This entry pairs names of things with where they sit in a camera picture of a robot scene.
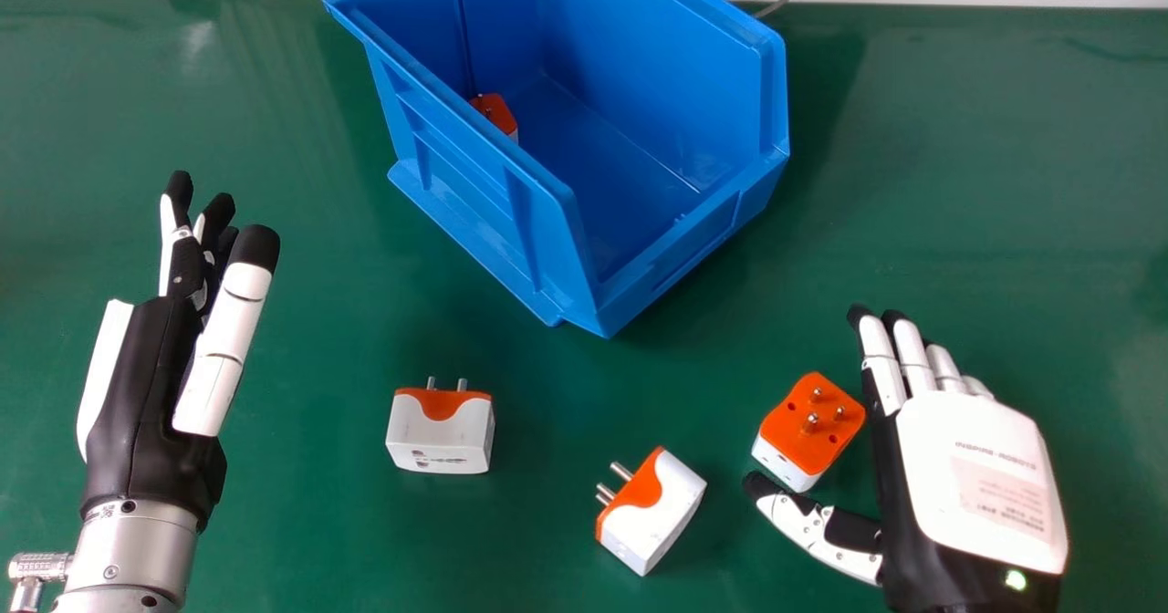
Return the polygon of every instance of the power adapter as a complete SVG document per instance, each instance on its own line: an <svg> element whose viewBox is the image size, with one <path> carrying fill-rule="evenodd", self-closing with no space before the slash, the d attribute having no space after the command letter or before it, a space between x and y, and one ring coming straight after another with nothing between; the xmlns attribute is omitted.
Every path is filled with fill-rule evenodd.
<svg viewBox="0 0 1168 613"><path fill-rule="evenodd" d="M596 518L596 539L631 571L644 577L689 524L705 494L705 481L658 447L630 473L610 465L625 480L616 493L597 483L596 499L604 510Z"/></svg>
<svg viewBox="0 0 1168 613"><path fill-rule="evenodd" d="M792 492L805 493L856 437L864 415L823 375L807 374L764 418L750 454Z"/></svg>
<svg viewBox="0 0 1168 613"><path fill-rule="evenodd" d="M481 474L491 467L495 438L491 393L466 386L466 377L459 377L454 391L438 390L430 376L425 389L394 393L385 432L394 465L430 474Z"/></svg>

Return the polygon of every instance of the metal pin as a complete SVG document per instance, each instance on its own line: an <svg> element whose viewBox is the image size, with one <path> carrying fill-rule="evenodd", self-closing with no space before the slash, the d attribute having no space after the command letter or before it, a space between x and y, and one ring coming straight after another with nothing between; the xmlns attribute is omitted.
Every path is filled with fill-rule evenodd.
<svg viewBox="0 0 1168 613"><path fill-rule="evenodd" d="M621 476L621 479L624 479L626 483L633 480L633 473L626 469L625 466L619 462L613 462L612 465L609 466L609 469L612 469L618 476Z"/></svg>
<svg viewBox="0 0 1168 613"><path fill-rule="evenodd" d="M807 420L804 422L802 433L805 436L809 436L809 434L814 433L814 431L815 431L815 429L818 426L819 426L819 416L815 415L814 412L811 413L811 415L807 415Z"/></svg>

